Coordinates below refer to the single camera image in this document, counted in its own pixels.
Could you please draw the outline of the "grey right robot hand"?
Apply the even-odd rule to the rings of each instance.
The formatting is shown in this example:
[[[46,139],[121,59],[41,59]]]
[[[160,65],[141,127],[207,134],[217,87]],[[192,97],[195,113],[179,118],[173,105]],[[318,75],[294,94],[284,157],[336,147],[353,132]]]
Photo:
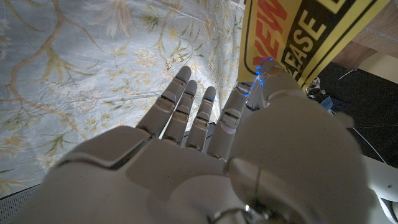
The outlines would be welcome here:
[[[193,81],[183,67],[139,124],[77,145],[16,223],[368,223],[353,120],[309,100],[274,60],[259,67],[263,107],[241,118],[251,85],[230,95],[210,143],[208,91],[184,135]]]

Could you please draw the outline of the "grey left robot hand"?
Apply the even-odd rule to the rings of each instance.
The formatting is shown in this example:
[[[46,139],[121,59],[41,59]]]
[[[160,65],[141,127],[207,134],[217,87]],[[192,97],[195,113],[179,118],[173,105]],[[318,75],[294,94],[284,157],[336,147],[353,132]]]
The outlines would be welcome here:
[[[333,107],[331,97],[326,94],[325,90],[321,89],[320,79],[318,77],[311,82],[305,91],[309,99],[317,101],[326,110],[329,111]]]

